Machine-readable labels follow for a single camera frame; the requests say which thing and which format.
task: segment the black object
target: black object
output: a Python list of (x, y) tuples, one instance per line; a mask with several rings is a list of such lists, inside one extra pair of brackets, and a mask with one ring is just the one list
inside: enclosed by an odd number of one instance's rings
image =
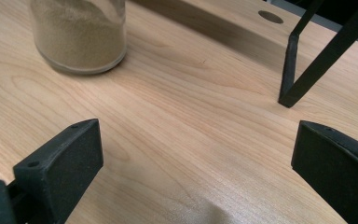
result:
[(300, 121), (292, 166), (347, 222), (358, 223), (358, 141)]
[(64, 223), (102, 166), (99, 121), (66, 128), (0, 180), (0, 223)]
[(324, 0), (314, 0), (289, 36), (279, 103), (295, 105), (358, 38), (358, 10), (295, 82), (299, 36)]

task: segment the jar contents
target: jar contents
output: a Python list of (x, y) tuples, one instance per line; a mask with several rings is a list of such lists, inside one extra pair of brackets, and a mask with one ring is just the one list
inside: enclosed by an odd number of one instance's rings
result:
[(104, 72), (125, 55), (124, 0), (30, 0), (34, 42), (53, 66)]

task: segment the wood grain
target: wood grain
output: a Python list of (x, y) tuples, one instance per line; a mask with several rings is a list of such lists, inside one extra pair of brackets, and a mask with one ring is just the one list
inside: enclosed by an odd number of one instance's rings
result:
[[(37, 53), (26, 1), (0, 0), (0, 178), (98, 118), (104, 168), (68, 223), (343, 223), (290, 160), (301, 119), (358, 140), (358, 43), (287, 109), (277, 98), (298, 19), (258, 0), (130, 0), (124, 61), (77, 77)], [(333, 35), (306, 28), (299, 74)]]

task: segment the hole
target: hole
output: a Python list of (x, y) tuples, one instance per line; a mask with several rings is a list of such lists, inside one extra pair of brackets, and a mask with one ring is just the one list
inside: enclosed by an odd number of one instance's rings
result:
[(272, 21), (278, 24), (282, 24), (283, 20), (281, 19), (281, 17), (271, 13), (271, 12), (267, 12), (267, 11), (258, 11), (258, 15), (260, 15), (262, 18), (268, 20), (268, 21)]
[(28, 163), (28, 167), (36, 167), (39, 165), (39, 161), (32, 161), (30, 163)]

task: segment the wooden surface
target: wooden surface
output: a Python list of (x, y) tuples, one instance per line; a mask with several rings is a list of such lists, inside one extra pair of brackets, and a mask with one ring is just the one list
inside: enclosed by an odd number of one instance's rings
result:
[[(358, 43), (287, 109), (277, 98), (298, 20), (261, 0), (129, 0), (125, 60), (79, 77), (38, 54), (26, 0), (0, 0), (0, 179), (97, 118), (104, 167), (67, 223), (343, 223), (290, 161), (301, 119), (358, 140)], [(309, 24), (299, 74), (333, 34)]]

